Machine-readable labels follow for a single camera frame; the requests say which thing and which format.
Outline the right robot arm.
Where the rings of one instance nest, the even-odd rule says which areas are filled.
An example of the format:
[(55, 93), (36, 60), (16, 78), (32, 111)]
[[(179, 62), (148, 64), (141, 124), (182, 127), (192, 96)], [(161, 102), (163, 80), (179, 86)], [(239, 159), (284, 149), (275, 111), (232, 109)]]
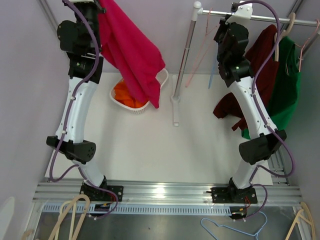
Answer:
[(254, 83), (254, 73), (245, 58), (249, 31), (236, 22), (221, 19), (214, 40), (218, 44), (218, 70), (225, 85), (235, 96), (247, 123), (250, 139), (239, 145), (242, 161), (226, 187), (212, 187), (215, 204), (244, 204), (246, 199), (258, 202), (253, 178), (263, 163), (274, 154), (287, 134), (278, 130), (268, 115)]

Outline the blue wire hanger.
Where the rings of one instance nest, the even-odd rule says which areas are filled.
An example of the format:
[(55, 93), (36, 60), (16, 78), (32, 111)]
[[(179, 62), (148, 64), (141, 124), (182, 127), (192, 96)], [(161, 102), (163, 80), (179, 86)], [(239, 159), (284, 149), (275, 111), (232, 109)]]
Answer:
[(212, 86), (213, 78), (214, 78), (214, 75), (216, 74), (217, 68), (218, 68), (218, 60), (217, 60), (218, 48), (219, 48), (219, 45), (217, 43), (216, 44), (216, 53), (213, 55), (213, 64), (211, 67), (210, 77), (209, 77), (209, 81), (208, 81), (208, 89), (210, 89)]

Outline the orange t shirt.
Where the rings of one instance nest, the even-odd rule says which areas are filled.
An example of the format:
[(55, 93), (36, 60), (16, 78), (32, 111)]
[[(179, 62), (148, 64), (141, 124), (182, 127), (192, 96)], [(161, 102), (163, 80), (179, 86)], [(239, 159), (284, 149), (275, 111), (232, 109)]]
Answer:
[(118, 101), (119, 103), (133, 109), (141, 108), (143, 107), (147, 101), (140, 102), (135, 97), (133, 97), (129, 89), (122, 78), (113, 88), (114, 90), (114, 99)]

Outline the maroon t shirt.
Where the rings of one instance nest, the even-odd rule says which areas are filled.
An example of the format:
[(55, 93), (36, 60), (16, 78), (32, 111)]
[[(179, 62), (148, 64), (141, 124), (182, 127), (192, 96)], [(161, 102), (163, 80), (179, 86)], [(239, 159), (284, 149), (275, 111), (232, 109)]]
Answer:
[[(276, 33), (276, 26), (273, 24), (269, 25), (260, 33), (255, 43), (246, 52), (245, 57), (250, 61), (250, 66), (254, 73), (258, 71), (258, 69), (261, 67), (261, 65), (271, 52), (275, 43), (274, 39)], [(271, 100), (278, 68), (279, 62), (275, 62), (273, 58), (270, 58), (264, 65), (256, 80), (257, 90), (265, 107), (268, 107)], [(213, 114), (219, 119), (223, 119), (228, 115), (240, 118), (240, 120), (232, 126), (231, 129), (233, 131), (237, 129), (243, 131), (248, 128), (241, 107), (236, 100), (236, 97), (231, 92), (226, 94), (218, 102), (213, 111)]]

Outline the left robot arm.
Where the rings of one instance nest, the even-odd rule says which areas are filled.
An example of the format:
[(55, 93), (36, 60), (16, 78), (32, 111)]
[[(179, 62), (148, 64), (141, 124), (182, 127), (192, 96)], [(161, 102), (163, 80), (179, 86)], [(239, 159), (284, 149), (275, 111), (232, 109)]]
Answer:
[[(80, 189), (91, 201), (107, 201), (106, 177), (94, 161), (96, 144), (85, 140), (86, 118), (93, 95), (100, 83), (104, 59), (100, 56), (98, 15), (105, 9), (97, 0), (65, 0), (63, 4), (73, 10), (76, 20), (64, 20), (57, 27), (60, 49), (69, 58), (68, 92), (62, 118), (55, 135), (48, 136), (46, 144), (53, 148), (49, 165), (49, 180), (57, 183), (70, 170), (77, 168), (83, 177)], [(54, 177), (58, 154), (72, 161), (62, 176)]]

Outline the beige wooden hanger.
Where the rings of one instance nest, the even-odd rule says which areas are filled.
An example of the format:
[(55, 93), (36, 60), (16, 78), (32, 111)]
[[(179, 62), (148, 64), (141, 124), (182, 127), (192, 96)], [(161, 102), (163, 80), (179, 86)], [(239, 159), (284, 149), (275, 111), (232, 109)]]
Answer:
[[(291, 32), (293, 26), (294, 26), (294, 22), (296, 20), (296, 13), (295, 12), (291, 12), (288, 16), (289, 18), (289, 23), (288, 23), (288, 27), (284, 30), (281, 31), (280, 35), (279, 35), (279, 40), (281, 41), (284, 37), (288, 36), (289, 33)], [(280, 50), (279, 50), (279, 43), (276, 44), (277, 41), (277, 37), (278, 34), (275, 33), (274, 35), (274, 43), (275, 43), (275, 51), (274, 51), (274, 61), (278, 62), (279, 61), (279, 54), (280, 54)]]

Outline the pink t shirt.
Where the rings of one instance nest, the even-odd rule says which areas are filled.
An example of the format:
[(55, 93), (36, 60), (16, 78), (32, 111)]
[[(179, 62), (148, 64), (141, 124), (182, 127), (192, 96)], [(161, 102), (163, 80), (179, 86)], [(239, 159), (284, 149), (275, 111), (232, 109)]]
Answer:
[(106, 9), (98, 15), (101, 55), (120, 74), (151, 75), (166, 67), (160, 50), (113, 0), (102, 0)]

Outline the green t shirt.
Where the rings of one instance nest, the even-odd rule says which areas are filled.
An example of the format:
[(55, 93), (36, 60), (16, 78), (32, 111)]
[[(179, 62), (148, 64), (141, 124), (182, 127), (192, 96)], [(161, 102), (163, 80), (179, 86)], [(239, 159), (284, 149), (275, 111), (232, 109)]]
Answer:
[(279, 43), (278, 62), (272, 96), (265, 108), (280, 131), (286, 129), (296, 110), (301, 85), (296, 45), (289, 37), (283, 38)]

